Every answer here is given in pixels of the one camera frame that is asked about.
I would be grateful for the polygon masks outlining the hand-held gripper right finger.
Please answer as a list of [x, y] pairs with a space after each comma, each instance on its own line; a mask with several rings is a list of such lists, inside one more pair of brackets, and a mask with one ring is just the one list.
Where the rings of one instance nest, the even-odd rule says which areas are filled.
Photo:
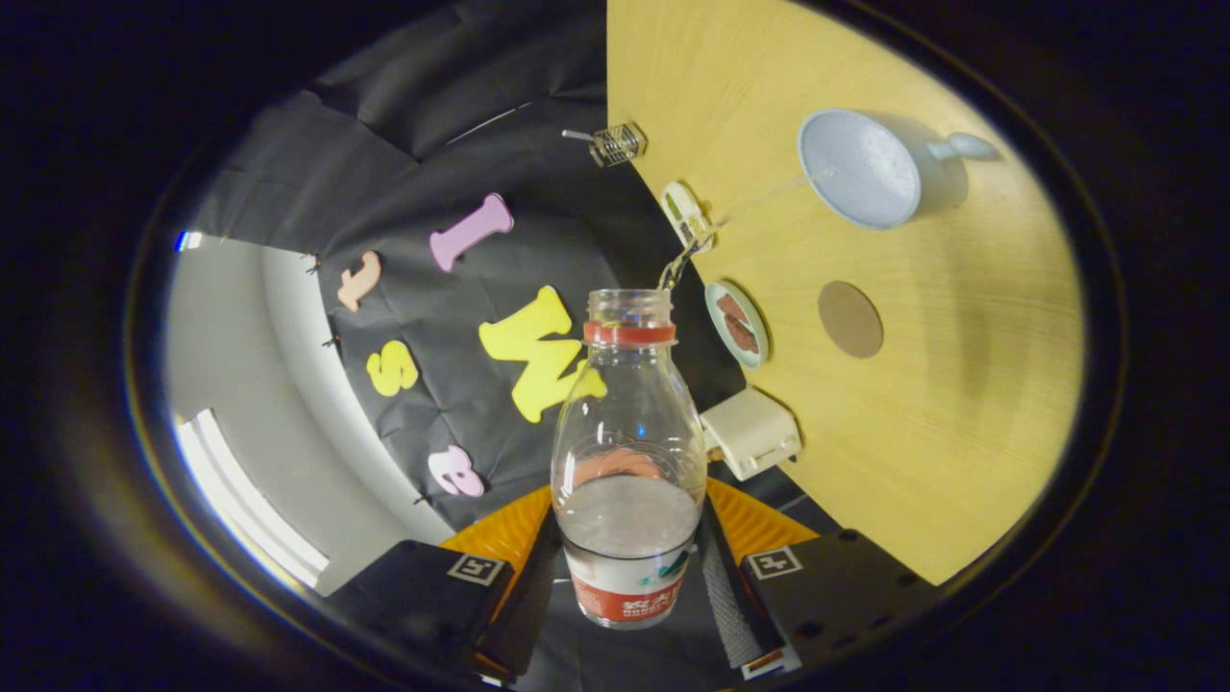
[[817, 533], [716, 479], [704, 499], [700, 568], [726, 661], [747, 680], [892, 647], [942, 599], [860, 531]]

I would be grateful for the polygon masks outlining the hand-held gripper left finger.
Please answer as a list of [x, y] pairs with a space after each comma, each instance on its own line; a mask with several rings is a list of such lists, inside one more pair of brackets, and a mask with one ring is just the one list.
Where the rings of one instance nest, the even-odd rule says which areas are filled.
[[440, 546], [401, 540], [326, 600], [434, 664], [514, 682], [549, 613], [561, 547], [544, 486]]

